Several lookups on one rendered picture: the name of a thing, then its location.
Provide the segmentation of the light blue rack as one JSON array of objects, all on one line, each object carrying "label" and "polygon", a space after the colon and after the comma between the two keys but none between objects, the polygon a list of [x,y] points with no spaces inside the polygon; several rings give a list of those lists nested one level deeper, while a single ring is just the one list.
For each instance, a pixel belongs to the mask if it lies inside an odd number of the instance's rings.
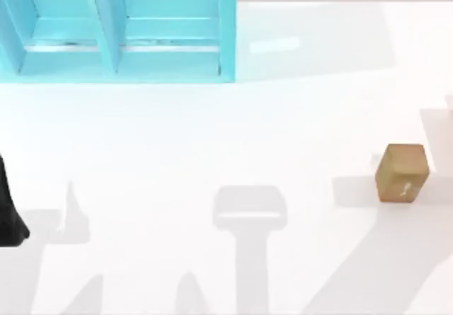
[{"label": "light blue rack", "polygon": [[236,79],[237,0],[0,0],[0,83]]}]

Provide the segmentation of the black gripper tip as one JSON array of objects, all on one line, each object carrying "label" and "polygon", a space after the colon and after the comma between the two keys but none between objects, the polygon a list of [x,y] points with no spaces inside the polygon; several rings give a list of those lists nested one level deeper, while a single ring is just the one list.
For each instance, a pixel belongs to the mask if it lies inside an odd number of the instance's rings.
[{"label": "black gripper tip", "polygon": [[17,247],[30,237],[9,190],[3,157],[0,155],[0,247]]}]

